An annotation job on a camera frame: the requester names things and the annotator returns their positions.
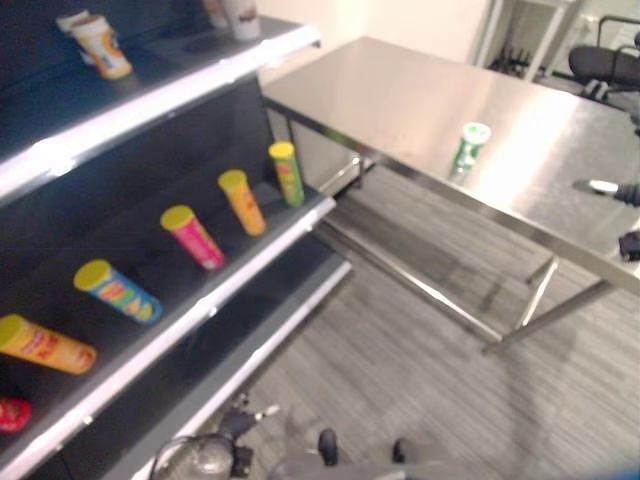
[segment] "white shelf edge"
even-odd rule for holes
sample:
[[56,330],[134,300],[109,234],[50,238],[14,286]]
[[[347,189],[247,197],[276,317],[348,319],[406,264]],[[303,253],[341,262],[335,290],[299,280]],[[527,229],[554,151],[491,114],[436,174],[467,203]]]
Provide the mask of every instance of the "white shelf edge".
[[160,333],[127,363],[114,371],[93,392],[70,409],[64,416],[34,439],[27,448],[0,467],[0,478],[19,480],[52,452],[59,450],[69,437],[93,422],[93,415],[129,383],[135,380],[160,355],[178,343],[188,332],[215,315],[218,308],[242,286],[264,269],[272,260],[291,247],[299,238],[335,207],[332,198],[324,198],[289,229],[233,273],[227,281],[198,300],[193,307]]
[[92,150],[319,40],[315,27],[300,26],[34,143],[0,163],[0,206],[73,170]]
[[[264,345],[251,354],[251,357],[240,367],[236,373],[220,388],[213,396],[198,410],[185,425],[176,432],[174,437],[195,434],[216,410],[226,402],[233,393],[251,376],[251,374],[278,348],[278,346],[291,334],[291,332],[302,322],[307,315],[333,290],[338,283],[349,273],[351,264],[345,260],[335,272],[333,272],[314,292],[307,298],[300,307],[287,319],[287,321],[274,333]],[[175,453],[175,450],[168,452],[164,461]],[[131,480],[147,480],[151,469],[150,459],[144,467],[131,477]]]

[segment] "green and white can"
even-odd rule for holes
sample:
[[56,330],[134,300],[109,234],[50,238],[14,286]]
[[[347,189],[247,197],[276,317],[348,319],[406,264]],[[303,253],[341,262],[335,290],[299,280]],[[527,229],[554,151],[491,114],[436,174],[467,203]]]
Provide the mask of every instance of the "green and white can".
[[285,201],[290,207],[299,207],[304,203],[304,188],[293,144],[276,142],[269,147],[269,156],[276,168]]
[[491,138],[491,129],[484,123],[471,122],[462,128],[462,139],[453,161],[457,172],[471,170],[476,163],[482,146]]

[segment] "office chair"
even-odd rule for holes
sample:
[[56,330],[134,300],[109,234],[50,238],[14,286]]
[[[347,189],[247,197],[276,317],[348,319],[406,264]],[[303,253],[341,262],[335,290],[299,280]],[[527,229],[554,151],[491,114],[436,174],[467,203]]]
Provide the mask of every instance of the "office chair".
[[[640,32],[634,38],[634,45],[623,45],[617,50],[600,46],[602,26],[605,22],[640,25],[633,18],[605,15],[598,23],[598,41],[595,47],[575,47],[569,53],[569,67],[578,81],[587,84],[583,96],[606,100],[608,93],[640,91],[640,58],[625,51],[640,51]],[[595,88],[589,86],[597,82]]]

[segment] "white wall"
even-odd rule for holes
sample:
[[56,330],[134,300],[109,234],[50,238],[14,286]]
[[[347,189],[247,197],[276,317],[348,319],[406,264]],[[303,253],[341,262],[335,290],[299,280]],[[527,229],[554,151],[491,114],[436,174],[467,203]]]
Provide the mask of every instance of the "white wall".
[[296,23],[311,24],[320,30],[321,48],[306,48],[275,69],[260,72],[265,84],[319,58],[365,33],[370,0],[257,0],[262,15]]
[[470,63],[489,0],[369,0],[370,37]]
[[261,14],[315,25],[320,49],[308,48],[276,69],[263,84],[361,36],[471,63],[490,0],[257,0]]

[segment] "table top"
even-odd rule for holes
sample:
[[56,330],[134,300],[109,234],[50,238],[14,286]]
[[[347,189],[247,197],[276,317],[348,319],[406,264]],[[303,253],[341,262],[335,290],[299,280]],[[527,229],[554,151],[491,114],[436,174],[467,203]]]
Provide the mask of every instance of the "table top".
[[[572,188],[640,181],[624,112],[488,70],[363,38],[264,89],[268,104],[428,189],[640,292],[618,255],[640,210]],[[466,175],[451,167],[467,122],[492,137]]]

